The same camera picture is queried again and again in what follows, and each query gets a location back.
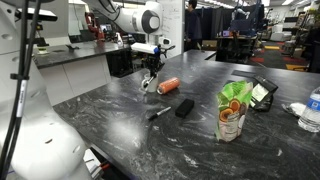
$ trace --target pen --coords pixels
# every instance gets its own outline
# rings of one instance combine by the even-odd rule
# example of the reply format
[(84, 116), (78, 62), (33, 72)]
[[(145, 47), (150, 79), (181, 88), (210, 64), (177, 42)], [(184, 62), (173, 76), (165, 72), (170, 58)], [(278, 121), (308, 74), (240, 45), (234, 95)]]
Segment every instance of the pen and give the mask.
[(155, 118), (157, 118), (158, 116), (160, 116), (161, 114), (169, 111), (170, 109), (171, 109), (171, 107), (167, 107), (167, 108), (165, 108), (165, 109), (157, 112), (156, 114), (152, 115), (148, 120), (149, 120), (149, 121), (152, 121), (152, 120), (154, 120)]

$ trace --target chip bag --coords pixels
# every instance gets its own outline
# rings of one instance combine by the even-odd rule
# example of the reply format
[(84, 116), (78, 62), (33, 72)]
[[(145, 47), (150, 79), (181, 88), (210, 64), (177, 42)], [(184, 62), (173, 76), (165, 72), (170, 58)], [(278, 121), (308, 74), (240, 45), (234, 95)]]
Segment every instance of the chip bag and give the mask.
[(238, 81), (226, 84), (217, 94), (219, 121), (215, 134), (219, 140), (229, 142), (241, 134), (252, 89), (252, 83)]

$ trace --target lab bench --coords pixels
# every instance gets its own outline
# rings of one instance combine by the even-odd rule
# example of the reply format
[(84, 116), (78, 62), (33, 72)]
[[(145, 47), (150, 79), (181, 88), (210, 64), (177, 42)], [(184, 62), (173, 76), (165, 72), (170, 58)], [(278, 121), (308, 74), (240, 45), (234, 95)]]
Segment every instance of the lab bench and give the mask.
[[(113, 81), (54, 106), (60, 117), (129, 177), (138, 179), (317, 179), (320, 137), (303, 130), (281, 104), (306, 103), (320, 75), (205, 61), (191, 50), (165, 60), (159, 82), (178, 77), (168, 94), (145, 93), (147, 70)], [(228, 81), (251, 81), (235, 71), (259, 74), (279, 86), (269, 112), (249, 109), (240, 137), (218, 142), (216, 94)], [(175, 109), (195, 101), (182, 119)], [(172, 109), (154, 121), (155, 112)]]
[(114, 59), (107, 58), (113, 54), (129, 54), (130, 46), (85, 42), (72, 44), (72, 47), (77, 49), (69, 50), (64, 45), (48, 47), (49, 54), (43, 55), (35, 50), (34, 61), (45, 80), (52, 105), (110, 83), (110, 71), (118, 72), (108, 65), (110, 63), (113, 67), (118, 64), (117, 67), (124, 66), (126, 71), (132, 71), (131, 61), (128, 59), (115, 62)]

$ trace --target red object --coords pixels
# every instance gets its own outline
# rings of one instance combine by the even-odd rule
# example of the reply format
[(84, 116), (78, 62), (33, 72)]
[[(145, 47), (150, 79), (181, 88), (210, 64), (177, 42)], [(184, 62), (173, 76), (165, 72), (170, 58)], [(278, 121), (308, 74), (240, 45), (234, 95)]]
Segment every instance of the red object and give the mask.
[(94, 14), (92, 12), (85, 12), (84, 16), (86, 18), (86, 22), (88, 24), (88, 29), (90, 30), (90, 32), (94, 33), (98, 41), (105, 41), (104, 33), (100, 28), (100, 23), (98, 19), (94, 17)]
[(288, 61), (288, 62), (301, 62), (301, 63), (305, 63), (306, 61), (303, 59), (297, 59), (297, 58), (291, 58), (291, 57), (283, 57), (284, 61)]
[(103, 166), (100, 166), (101, 169), (104, 171), (106, 169), (108, 169), (110, 167), (110, 164), (106, 164), (106, 165), (103, 165)]
[(168, 79), (159, 84), (157, 92), (159, 94), (166, 94), (167, 92), (171, 91), (172, 89), (177, 88), (180, 85), (180, 80), (176, 77)]
[(259, 62), (259, 63), (264, 62), (264, 59), (259, 57), (251, 57), (250, 60), (253, 62)]

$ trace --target black marble table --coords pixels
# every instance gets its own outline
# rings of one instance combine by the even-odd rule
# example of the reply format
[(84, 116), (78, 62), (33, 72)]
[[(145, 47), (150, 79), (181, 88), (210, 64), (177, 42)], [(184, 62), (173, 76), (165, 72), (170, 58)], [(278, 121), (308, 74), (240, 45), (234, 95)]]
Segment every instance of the black marble table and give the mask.
[[(306, 103), (320, 75), (204, 61), (189, 51), (166, 60), (159, 81), (178, 77), (181, 86), (166, 95), (144, 93), (146, 70), (54, 106), (81, 135), (138, 179), (319, 179), (320, 137), (298, 126), (281, 104)], [(235, 70), (257, 73), (279, 86), (270, 112), (249, 109), (242, 135), (219, 143), (216, 94)], [(195, 106), (181, 119), (174, 110), (185, 99)], [(172, 109), (152, 122), (153, 113)]]
[(40, 55), (35, 50), (35, 64), (38, 69), (52, 67), (60, 64), (84, 60), (91, 57), (101, 56), (111, 52), (128, 50), (130, 46), (118, 47), (116, 43), (110, 42), (84, 42), (75, 43), (72, 47), (78, 47), (70, 51), (67, 46), (51, 46), (47, 48), (49, 54)]

